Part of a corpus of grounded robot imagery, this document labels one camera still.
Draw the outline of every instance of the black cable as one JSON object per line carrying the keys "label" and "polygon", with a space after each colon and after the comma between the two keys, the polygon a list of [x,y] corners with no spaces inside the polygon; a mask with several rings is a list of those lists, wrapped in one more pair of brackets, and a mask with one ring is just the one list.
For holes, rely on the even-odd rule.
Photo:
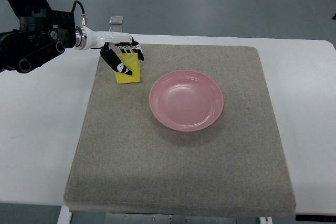
{"label": "black cable", "polygon": [[73,3],[71,12],[73,13],[73,12],[75,11],[76,4],[79,4],[80,8],[82,9],[82,14],[85,14],[85,12],[84,12],[84,7],[83,7],[82,3],[79,2],[78,0],[76,0],[76,1]]}

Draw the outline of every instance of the mat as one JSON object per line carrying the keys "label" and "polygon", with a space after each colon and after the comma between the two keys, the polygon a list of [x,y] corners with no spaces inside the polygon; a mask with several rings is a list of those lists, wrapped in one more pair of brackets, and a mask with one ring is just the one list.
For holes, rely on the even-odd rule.
{"label": "mat", "polygon": [[[285,216],[295,197],[259,54],[240,46],[141,45],[140,83],[99,60],[64,200],[71,211]],[[178,132],[149,107],[154,82],[195,70],[221,88],[211,126]]]}

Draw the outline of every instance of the yellow sponge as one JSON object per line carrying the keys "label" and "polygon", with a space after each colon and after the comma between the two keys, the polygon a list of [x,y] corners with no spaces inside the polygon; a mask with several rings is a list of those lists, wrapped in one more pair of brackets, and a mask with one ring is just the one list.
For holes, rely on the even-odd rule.
{"label": "yellow sponge", "polygon": [[140,82],[140,64],[138,60],[138,54],[118,54],[119,59],[124,65],[132,71],[132,75],[129,76],[124,73],[114,72],[116,75],[117,83],[133,83]]}

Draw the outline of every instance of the robotic hand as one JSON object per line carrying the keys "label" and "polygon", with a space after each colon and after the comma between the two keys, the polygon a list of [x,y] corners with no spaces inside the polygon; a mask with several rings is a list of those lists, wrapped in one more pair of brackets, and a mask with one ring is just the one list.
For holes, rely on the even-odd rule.
{"label": "robotic hand", "polygon": [[100,56],[116,72],[132,75],[119,59],[116,53],[110,48],[112,45],[119,47],[122,53],[135,52],[139,60],[144,60],[141,47],[129,34],[112,31],[92,31],[86,26],[85,15],[82,14],[83,25],[76,27],[76,46],[78,50],[99,48]]}
{"label": "robotic hand", "polygon": [[[0,72],[28,73],[72,47],[101,49],[100,55],[114,71],[128,75],[132,72],[110,47],[116,45],[121,52],[136,52],[143,60],[141,47],[131,35],[89,29],[84,8],[78,1],[74,2],[71,12],[51,10],[46,0],[8,1],[19,18],[20,29],[0,33]],[[82,9],[82,26],[77,27],[73,16],[76,4]]]}

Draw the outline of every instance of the table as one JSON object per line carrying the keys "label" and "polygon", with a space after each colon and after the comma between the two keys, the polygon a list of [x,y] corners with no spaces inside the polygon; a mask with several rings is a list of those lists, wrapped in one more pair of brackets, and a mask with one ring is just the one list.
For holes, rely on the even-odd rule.
{"label": "table", "polygon": [[[140,43],[257,48],[298,214],[336,214],[336,51],[327,41],[134,35]],[[63,205],[99,52],[0,74],[0,202]]]}

